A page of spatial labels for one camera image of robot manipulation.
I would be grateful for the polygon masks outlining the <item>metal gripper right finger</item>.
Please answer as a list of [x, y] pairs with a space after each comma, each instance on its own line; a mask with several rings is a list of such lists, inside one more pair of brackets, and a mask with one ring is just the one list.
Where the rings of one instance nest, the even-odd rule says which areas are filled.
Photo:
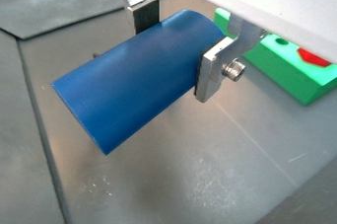
[[263, 40], [267, 31], [232, 14], [227, 31], [236, 38], [224, 37], [201, 54], [195, 97], [205, 103], [221, 87], [225, 78], [237, 82], [245, 72], [239, 58]]

